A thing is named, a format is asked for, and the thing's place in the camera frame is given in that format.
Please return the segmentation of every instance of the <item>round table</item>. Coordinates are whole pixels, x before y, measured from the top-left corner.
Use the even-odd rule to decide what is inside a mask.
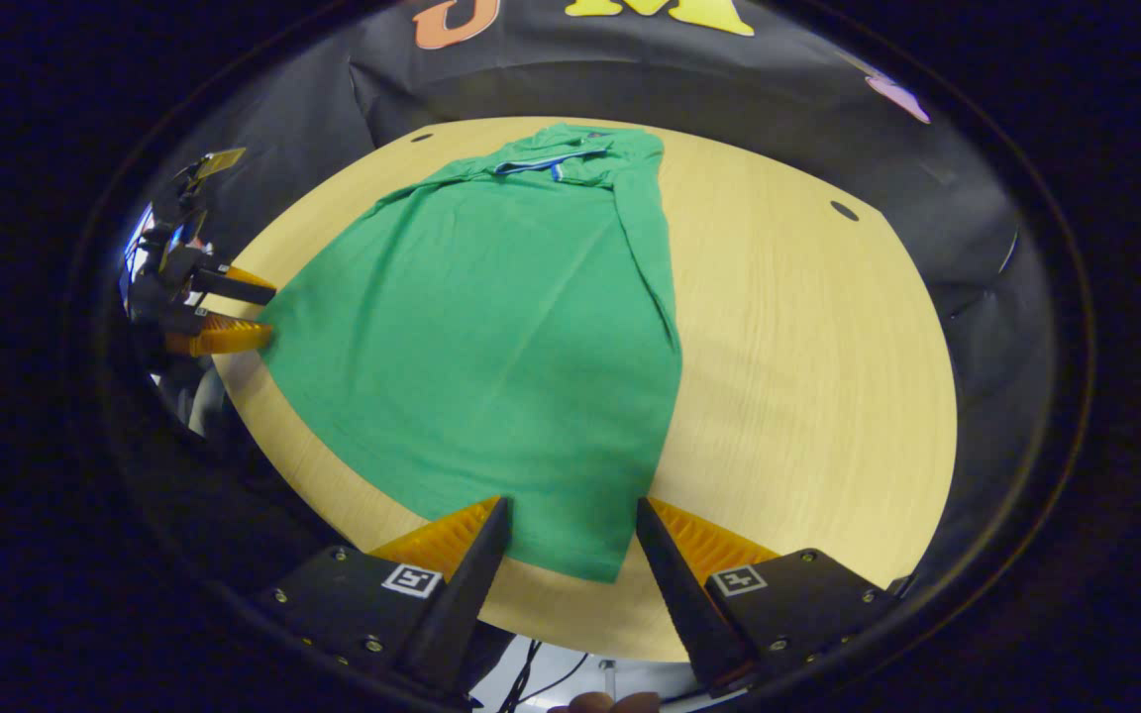
[[[631,125],[518,116],[426,127],[330,177],[234,264],[284,285],[377,198],[563,121]],[[665,147],[683,349],[650,495],[778,553],[820,548],[877,586],[909,574],[945,505],[957,416],[941,325],[905,248],[877,211],[833,185],[642,128]],[[259,311],[218,297],[204,305]],[[215,362],[268,460],[355,546],[426,524],[316,438],[258,353]],[[602,656],[687,659],[637,537],[610,585],[504,559],[480,618]]]

